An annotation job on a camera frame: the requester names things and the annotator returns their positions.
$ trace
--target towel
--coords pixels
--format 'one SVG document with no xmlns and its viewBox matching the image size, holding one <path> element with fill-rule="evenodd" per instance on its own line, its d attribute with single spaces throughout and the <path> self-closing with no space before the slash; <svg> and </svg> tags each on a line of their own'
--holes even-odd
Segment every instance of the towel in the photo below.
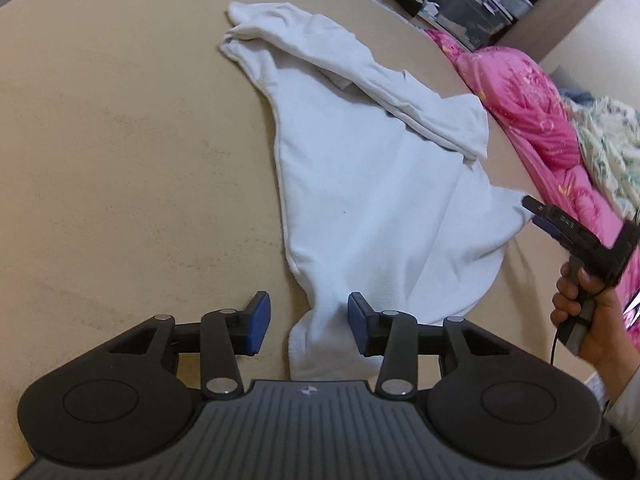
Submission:
<svg viewBox="0 0 640 480">
<path fill-rule="evenodd" d="M 270 101 L 287 262 L 311 310 L 289 337 L 294 380 L 375 375 L 346 318 L 353 291 L 423 323 L 465 315 L 530 218 L 491 186 L 487 116 L 441 98 L 325 16 L 232 3 L 222 52 Z"/>
</svg>

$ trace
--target circular pad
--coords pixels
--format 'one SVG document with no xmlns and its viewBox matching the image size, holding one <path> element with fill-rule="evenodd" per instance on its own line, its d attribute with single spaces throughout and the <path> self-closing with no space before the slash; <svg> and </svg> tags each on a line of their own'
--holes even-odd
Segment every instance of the circular pad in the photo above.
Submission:
<svg viewBox="0 0 640 480">
<path fill-rule="evenodd" d="M 175 441 L 192 415 L 189 389 L 157 362 L 108 352 L 47 374 L 18 406 L 20 429 L 36 456 L 79 466 L 150 456 Z"/>
<path fill-rule="evenodd" d="M 465 363 L 429 392 L 426 412 L 454 449 L 505 468 L 580 458 L 600 425 L 598 403 L 583 384 L 516 356 Z"/>
<path fill-rule="evenodd" d="M 101 379 L 74 386 L 62 403 L 69 415 L 82 422 L 111 422 L 136 407 L 138 394 L 128 384 Z"/>
</svg>

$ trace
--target plastic container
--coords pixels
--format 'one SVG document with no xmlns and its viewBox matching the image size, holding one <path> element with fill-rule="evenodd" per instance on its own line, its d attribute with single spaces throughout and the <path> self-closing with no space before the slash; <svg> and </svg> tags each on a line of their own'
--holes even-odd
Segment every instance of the plastic container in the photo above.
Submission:
<svg viewBox="0 0 640 480">
<path fill-rule="evenodd" d="M 529 0 L 500 0 L 500 3 L 516 18 L 521 18 L 533 7 Z"/>
<path fill-rule="evenodd" d="M 436 21 L 469 50 L 489 44 L 496 32 L 513 23 L 500 0 L 428 0 L 438 4 Z"/>
</svg>

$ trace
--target pink blanket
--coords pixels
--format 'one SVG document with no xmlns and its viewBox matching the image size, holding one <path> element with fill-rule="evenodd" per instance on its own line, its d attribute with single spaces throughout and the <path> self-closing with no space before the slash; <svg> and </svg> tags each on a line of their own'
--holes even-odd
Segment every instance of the pink blanket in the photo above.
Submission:
<svg viewBox="0 0 640 480">
<path fill-rule="evenodd" d="M 428 30 L 427 34 L 500 123 L 543 199 L 611 246 L 622 220 L 592 187 L 575 130 L 551 79 L 519 50 L 493 46 L 470 54 L 446 32 Z M 636 250 L 616 289 L 623 305 L 638 288 L 640 251 Z M 630 334 L 640 348 L 640 323 L 631 327 Z"/>
</svg>

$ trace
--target hand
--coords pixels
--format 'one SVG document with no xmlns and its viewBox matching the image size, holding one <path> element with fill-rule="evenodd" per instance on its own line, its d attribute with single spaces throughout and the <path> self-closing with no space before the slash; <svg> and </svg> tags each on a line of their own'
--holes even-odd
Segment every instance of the hand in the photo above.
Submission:
<svg viewBox="0 0 640 480">
<path fill-rule="evenodd" d="M 551 313 L 551 322 L 557 327 L 569 316 L 580 314 L 578 287 L 569 281 L 569 264 L 560 269 L 562 277 L 554 295 L 555 310 Z M 584 269 L 578 272 L 580 286 L 590 294 L 600 292 L 604 284 Z M 622 307 L 616 291 L 608 288 L 596 296 L 596 309 L 593 323 L 580 347 L 579 357 L 593 365 L 602 377 L 607 395 L 612 402 L 620 396 L 628 382 L 640 367 L 640 353 L 626 334 L 622 317 Z"/>
</svg>

